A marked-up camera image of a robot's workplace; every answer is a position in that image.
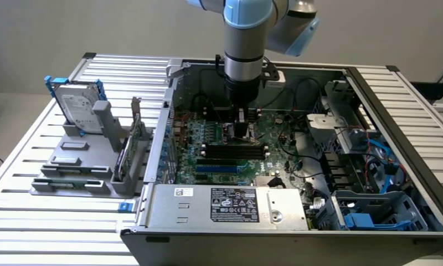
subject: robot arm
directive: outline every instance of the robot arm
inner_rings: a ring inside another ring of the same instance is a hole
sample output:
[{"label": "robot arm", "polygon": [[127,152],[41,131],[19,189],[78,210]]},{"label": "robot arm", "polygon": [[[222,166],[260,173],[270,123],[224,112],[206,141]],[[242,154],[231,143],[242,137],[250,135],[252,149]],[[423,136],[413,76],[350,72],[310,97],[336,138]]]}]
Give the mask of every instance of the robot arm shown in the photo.
[{"label": "robot arm", "polygon": [[264,49],[299,56],[318,26],[312,0],[186,0],[223,14],[224,88],[243,108],[258,96]]}]

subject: floor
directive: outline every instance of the floor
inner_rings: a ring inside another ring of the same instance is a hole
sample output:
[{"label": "floor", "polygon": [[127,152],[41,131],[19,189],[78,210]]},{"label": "floor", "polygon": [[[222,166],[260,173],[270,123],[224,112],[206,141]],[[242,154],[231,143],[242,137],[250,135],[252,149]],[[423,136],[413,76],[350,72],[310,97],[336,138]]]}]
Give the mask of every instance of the floor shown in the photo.
[{"label": "floor", "polygon": [[6,159],[49,100],[49,94],[0,93],[1,159]]}]

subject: power supply label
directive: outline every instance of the power supply label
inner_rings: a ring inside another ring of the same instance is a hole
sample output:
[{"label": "power supply label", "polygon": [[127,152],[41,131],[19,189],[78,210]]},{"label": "power supply label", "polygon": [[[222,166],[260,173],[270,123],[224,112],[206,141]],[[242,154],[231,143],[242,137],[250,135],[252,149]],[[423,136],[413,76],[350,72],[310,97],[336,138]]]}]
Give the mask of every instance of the power supply label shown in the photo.
[{"label": "power supply label", "polygon": [[214,222],[259,222],[254,188],[212,188],[210,200],[210,218]]}]

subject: white wall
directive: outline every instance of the white wall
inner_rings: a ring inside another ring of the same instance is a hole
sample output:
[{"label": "white wall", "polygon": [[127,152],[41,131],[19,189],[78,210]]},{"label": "white wall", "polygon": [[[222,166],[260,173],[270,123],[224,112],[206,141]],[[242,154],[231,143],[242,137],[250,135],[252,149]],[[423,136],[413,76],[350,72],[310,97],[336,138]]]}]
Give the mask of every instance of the white wall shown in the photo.
[{"label": "white wall", "polygon": [[[443,68],[443,0],[316,0],[320,27],[300,58],[396,65],[408,79]],[[180,0],[0,0],[0,91],[45,93],[83,52],[208,57],[223,51],[222,17]]]}]

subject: slotted metal platform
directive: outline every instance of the slotted metal platform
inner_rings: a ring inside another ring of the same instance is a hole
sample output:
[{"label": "slotted metal platform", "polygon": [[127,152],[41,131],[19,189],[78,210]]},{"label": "slotted metal platform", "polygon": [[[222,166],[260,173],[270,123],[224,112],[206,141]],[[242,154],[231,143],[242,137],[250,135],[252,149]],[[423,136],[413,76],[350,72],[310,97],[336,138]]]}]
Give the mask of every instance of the slotted metal platform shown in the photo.
[{"label": "slotted metal platform", "polygon": [[[122,125],[131,122],[130,99],[139,97],[142,120],[155,127],[167,88],[166,64],[163,58],[97,55],[81,61],[70,79],[103,82],[111,112]],[[443,182],[439,119],[400,74],[384,67],[358,68]],[[62,122],[51,100],[0,168],[0,265],[137,265],[115,233],[135,219],[134,213],[117,212],[122,200],[27,194],[30,181],[63,135]],[[134,203],[135,198],[125,202]],[[443,265],[443,260],[416,260],[412,265]]]}]

